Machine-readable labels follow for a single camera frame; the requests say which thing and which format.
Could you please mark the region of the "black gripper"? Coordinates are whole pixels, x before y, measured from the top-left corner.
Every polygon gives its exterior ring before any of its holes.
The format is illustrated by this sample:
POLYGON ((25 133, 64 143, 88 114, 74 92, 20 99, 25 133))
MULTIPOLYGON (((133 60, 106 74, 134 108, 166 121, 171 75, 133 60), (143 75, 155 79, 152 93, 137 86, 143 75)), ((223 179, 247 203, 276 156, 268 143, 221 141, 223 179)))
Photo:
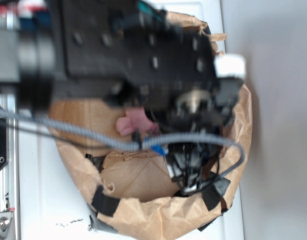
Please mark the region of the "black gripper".
POLYGON ((145 139, 143 148, 165 157, 170 178, 179 186, 181 196, 206 191, 224 194, 230 183, 226 176, 244 162, 242 145, 221 135, 221 129, 234 121, 234 107, 243 84, 241 78, 222 77, 215 95, 192 90, 181 95, 169 113, 150 112, 163 134, 145 139), (221 151, 230 148, 238 150, 238 160, 203 176, 203 167, 211 161, 220 163, 221 151))

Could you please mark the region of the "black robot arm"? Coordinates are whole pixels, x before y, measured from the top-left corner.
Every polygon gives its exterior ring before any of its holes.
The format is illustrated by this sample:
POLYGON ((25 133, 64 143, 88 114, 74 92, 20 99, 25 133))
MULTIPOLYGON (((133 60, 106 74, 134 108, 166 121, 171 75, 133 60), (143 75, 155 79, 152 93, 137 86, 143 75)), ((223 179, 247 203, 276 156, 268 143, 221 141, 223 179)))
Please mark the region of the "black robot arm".
POLYGON ((112 107, 143 107, 162 135, 123 143, 67 123, 35 122, 86 136, 128 152, 166 156, 171 178, 184 195, 225 190, 226 175, 202 177, 203 162, 231 124, 246 77, 240 55, 215 55, 207 36, 171 21, 143 0, 49 0, 18 28, 0 28, 0 94, 14 94, 34 113, 59 99, 99 98, 112 107))

